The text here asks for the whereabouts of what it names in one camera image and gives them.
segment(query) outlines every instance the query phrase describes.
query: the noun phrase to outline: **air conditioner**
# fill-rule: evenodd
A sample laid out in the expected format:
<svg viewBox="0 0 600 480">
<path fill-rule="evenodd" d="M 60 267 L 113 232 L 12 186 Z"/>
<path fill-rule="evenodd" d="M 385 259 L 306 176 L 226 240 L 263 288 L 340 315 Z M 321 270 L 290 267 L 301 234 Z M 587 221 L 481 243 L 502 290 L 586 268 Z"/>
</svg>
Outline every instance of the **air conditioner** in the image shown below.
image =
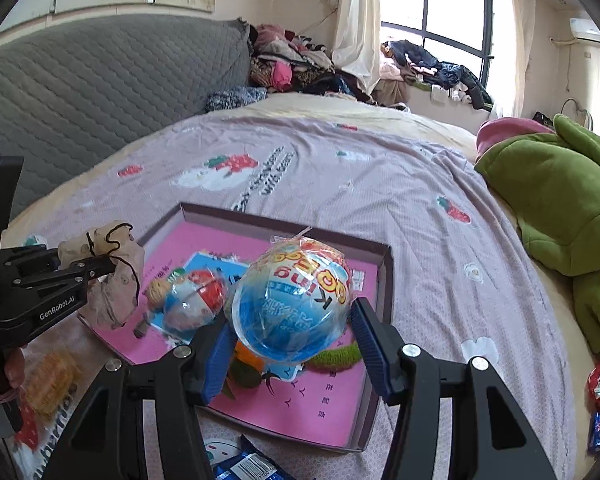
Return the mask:
<svg viewBox="0 0 600 480">
<path fill-rule="evenodd" d="M 593 23 L 593 20 L 586 20 L 583 18 L 571 18 L 571 32 L 576 40 L 593 41 L 600 43 L 600 30 Z"/>
</svg>

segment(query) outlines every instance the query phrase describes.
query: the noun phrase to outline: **finger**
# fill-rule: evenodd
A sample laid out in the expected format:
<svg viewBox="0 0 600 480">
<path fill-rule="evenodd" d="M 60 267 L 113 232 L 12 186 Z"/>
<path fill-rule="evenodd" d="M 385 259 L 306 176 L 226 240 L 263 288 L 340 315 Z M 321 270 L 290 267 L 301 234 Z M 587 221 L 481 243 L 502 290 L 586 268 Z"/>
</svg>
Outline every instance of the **finger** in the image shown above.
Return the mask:
<svg viewBox="0 0 600 480">
<path fill-rule="evenodd" d="M 4 365 L 4 374 L 12 388 L 19 388 L 24 382 L 24 355 L 19 348 L 13 349 Z"/>
</svg>

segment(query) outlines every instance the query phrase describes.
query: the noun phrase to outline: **curtain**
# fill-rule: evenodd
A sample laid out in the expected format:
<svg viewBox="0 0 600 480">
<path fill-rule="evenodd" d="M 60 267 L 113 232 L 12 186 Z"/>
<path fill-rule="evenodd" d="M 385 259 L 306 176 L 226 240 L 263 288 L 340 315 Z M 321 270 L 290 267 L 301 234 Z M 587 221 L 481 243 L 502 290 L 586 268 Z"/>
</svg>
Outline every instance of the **curtain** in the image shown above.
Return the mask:
<svg viewBox="0 0 600 480">
<path fill-rule="evenodd" d="M 367 94 L 380 79 L 380 23 L 380 0 L 340 0 L 333 63 Z"/>
<path fill-rule="evenodd" d="M 536 0 L 493 0 L 493 8 L 494 59 L 487 84 L 495 102 L 491 118 L 520 117 L 536 26 Z"/>
</svg>

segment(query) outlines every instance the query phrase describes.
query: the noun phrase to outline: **metal bolt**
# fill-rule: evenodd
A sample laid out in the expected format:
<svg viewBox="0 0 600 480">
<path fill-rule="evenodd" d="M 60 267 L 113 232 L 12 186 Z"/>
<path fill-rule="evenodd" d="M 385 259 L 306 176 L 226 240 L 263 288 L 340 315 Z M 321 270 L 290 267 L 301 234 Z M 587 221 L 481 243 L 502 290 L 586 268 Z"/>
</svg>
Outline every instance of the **metal bolt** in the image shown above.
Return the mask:
<svg viewBox="0 0 600 480">
<path fill-rule="evenodd" d="M 408 344 L 402 347 L 402 353 L 408 357 L 418 357 L 421 352 L 418 345 Z"/>
<path fill-rule="evenodd" d="M 189 357 L 191 355 L 191 347 L 187 345 L 176 346 L 176 348 L 173 349 L 173 355 L 178 359 Z"/>
<path fill-rule="evenodd" d="M 107 364 L 105 364 L 104 367 L 107 369 L 107 372 L 117 372 L 122 368 L 122 361 L 112 357 L 107 361 Z"/>
<path fill-rule="evenodd" d="M 484 357 L 474 357 L 471 360 L 471 364 L 476 370 L 480 370 L 481 372 L 489 368 L 489 362 Z"/>
</svg>

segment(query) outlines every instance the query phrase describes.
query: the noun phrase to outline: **headboard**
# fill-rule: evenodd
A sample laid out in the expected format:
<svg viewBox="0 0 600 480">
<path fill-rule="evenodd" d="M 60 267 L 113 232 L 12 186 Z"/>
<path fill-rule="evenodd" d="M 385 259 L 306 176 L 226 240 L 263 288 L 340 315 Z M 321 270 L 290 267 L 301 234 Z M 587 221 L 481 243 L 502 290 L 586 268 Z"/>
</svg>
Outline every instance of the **headboard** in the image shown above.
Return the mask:
<svg viewBox="0 0 600 480">
<path fill-rule="evenodd" d="M 55 25 L 0 47 L 0 154 L 23 155 L 12 214 L 126 144 L 246 84 L 246 23 L 133 14 Z"/>
</svg>

